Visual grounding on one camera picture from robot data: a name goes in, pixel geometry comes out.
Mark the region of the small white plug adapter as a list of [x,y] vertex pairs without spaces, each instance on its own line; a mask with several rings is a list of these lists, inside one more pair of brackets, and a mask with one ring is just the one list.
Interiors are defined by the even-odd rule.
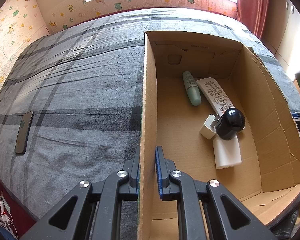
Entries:
[[212,139],[216,135],[216,125],[219,119],[219,115],[210,114],[204,121],[200,134],[208,140]]

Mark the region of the teal cosmetic tube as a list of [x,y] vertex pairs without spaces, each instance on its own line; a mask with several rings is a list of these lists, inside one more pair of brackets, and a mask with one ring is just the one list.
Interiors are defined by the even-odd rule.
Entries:
[[197,83],[189,71],[183,72],[183,81],[187,96],[193,106],[199,106],[202,103],[200,91]]

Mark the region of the beige wardrobe cabinet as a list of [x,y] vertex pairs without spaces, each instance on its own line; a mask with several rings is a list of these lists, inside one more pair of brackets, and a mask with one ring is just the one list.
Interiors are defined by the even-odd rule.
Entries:
[[294,81],[300,71],[300,13],[291,0],[269,0],[261,40]]

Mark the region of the black smartphone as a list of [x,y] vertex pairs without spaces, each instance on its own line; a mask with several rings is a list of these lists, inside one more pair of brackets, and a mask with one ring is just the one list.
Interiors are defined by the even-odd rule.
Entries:
[[17,155],[26,152],[32,119],[33,111],[25,113],[21,119],[14,150]]

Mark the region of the large white charger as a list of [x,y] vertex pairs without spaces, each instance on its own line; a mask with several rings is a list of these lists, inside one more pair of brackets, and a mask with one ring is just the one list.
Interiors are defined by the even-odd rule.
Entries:
[[213,139],[213,150],[216,168],[229,168],[242,163],[239,140],[237,136],[231,140],[223,140],[218,135]]

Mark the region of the red curtain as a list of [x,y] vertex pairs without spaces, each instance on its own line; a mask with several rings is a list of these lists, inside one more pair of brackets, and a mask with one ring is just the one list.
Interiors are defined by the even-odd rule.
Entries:
[[269,0],[237,0],[237,20],[260,38],[266,22]]

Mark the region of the grey plaid bed blanket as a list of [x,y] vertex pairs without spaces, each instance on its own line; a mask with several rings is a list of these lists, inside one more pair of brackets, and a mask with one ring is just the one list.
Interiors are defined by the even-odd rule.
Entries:
[[[147,31],[242,43],[260,57],[291,115],[300,111],[300,95],[270,51],[222,15],[145,9],[42,37],[22,52],[0,91],[0,181],[37,222],[80,181],[105,180],[140,150]],[[30,111],[26,152],[17,155],[20,122]],[[140,159],[139,172],[138,199],[122,202],[119,239],[138,239]]]

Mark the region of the brown cardboard box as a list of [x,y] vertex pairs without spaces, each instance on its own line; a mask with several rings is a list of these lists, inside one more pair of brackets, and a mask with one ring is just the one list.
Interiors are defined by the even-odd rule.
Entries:
[[[182,74],[212,77],[246,119],[242,162],[218,170],[213,143],[200,134],[214,113],[193,106]],[[201,181],[217,179],[264,225],[274,227],[300,203],[300,133],[286,98],[250,48],[223,37],[147,31],[142,93],[138,239],[177,239],[177,205],[157,191],[155,148]]]

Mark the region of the black round-top bottle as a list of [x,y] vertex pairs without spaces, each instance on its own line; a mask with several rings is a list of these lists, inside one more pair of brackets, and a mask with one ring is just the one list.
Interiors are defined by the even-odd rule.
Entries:
[[216,133],[223,140],[233,139],[245,128],[245,117],[237,108],[227,109],[216,123]]

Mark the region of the white remote control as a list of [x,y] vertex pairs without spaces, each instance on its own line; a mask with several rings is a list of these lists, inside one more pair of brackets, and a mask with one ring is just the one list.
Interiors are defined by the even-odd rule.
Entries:
[[231,100],[214,78],[199,79],[196,83],[217,115],[222,116],[226,110],[234,108]]

